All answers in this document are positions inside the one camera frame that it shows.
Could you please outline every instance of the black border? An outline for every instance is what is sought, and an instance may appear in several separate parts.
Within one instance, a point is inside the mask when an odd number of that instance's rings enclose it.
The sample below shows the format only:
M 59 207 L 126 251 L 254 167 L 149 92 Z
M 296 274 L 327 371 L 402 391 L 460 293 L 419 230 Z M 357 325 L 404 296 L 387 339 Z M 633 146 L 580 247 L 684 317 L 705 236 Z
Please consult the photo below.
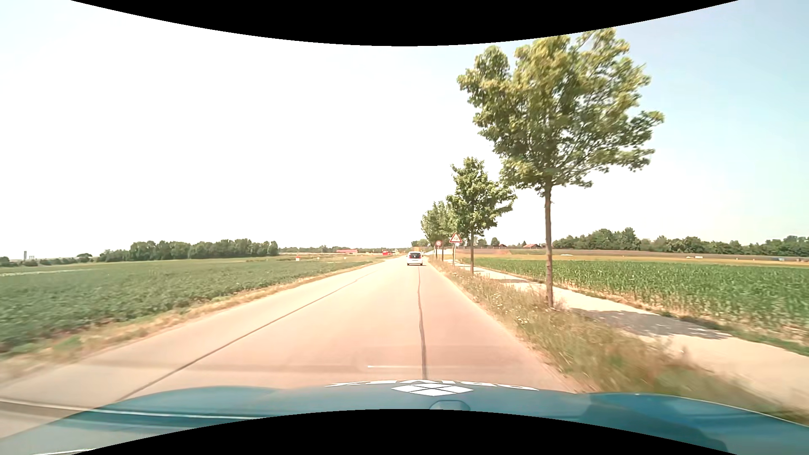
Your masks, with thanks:
M 617 27 L 733 3 L 498 2 L 492 6 L 482 6 L 483 3 L 467 2 L 466 8 L 459 8 L 458 4 L 441 7 L 401 2 L 351 6 L 326 2 L 171 4 L 74 1 L 130 15 L 240 35 L 382 46 L 468 45 L 533 40 L 543 36 Z
M 726 453 L 657 436 L 524 415 L 349 410 L 270 417 L 132 440 L 93 453 Z

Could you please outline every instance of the sky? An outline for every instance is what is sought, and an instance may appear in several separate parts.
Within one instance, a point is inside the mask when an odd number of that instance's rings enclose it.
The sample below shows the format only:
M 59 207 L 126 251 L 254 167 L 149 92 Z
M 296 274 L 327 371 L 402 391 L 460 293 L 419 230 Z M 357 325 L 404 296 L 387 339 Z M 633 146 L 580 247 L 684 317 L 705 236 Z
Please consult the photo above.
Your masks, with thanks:
M 809 236 L 808 19 L 809 2 L 739 0 L 617 27 L 652 78 L 641 108 L 666 121 L 640 172 L 554 190 L 554 238 Z M 531 41 L 326 45 L 4 0 L 0 256 L 409 245 L 454 191 L 450 164 L 475 156 L 498 176 L 456 78 L 491 44 L 513 57 Z M 540 197 L 518 195 L 487 238 L 543 241 Z

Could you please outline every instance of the car hood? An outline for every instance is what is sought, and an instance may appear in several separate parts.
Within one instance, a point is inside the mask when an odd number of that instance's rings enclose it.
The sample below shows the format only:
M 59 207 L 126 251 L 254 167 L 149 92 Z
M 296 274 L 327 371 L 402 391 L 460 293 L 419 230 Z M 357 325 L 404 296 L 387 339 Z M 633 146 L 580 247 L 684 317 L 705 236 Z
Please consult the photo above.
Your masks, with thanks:
M 566 393 L 472 381 L 362 381 L 300 389 L 203 387 L 85 410 L 0 440 L 0 453 L 96 449 L 283 415 L 339 410 L 472 410 L 589 423 L 739 455 L 806 453 L 809 427 L 710 402 L 645 393 Z

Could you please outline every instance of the field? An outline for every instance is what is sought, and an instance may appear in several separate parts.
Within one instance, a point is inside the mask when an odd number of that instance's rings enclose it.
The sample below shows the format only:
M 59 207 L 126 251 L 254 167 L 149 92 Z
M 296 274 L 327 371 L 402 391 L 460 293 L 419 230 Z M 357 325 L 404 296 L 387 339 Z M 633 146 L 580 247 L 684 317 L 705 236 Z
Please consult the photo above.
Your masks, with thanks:
M 476 257 L 480 267 L 544 281 L 545 261 Z M 698 262 L 554 262 L 554 282 L 664 310 L 782 330 L 809 330 L 809 267 Z
M 469 254 L 466 248 L 458 249 L 458 254 Z M 475 248 L 475 256 L 484 255 L 497 255 L 498 257 L 525 257 L 536 258 L 537 256 L 544 256 L 545 249 L 499 249 L 499 248 Z M 553 259 L 566 259 L 576 257 L 577 259 L 589 260 L 626 260 L 626 261 L 689 261 L 689 262 L 715 262 L 715 263 L 751 263 L 757 266 L 762 265 L 791 265 L 791 266 L 809 266 L 809 257 L 791 257 L 781 256 L 784 261 L 774 261 L 774 257 L 778 256 L 756 256 L 746 254 L 710 254 L 710 253 L 658 253 L 656 251 L 631 251 L 619 249 L 554 249 Z M 702 256 L 702 259 L 696 259 L 694 256 Z
M 0 352 L 374 261 L 370 256 L 88 263 L 0 269 Z

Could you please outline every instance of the road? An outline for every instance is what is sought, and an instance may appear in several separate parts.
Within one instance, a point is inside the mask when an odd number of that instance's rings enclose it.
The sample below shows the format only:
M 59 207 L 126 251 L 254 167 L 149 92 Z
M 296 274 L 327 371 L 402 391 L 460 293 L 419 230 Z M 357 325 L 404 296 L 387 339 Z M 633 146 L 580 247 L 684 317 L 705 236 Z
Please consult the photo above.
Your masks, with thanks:
M 574 391 L 431 266 L 394 258 L 0 385 L 0 437 L 170 389 L 455 380 Z

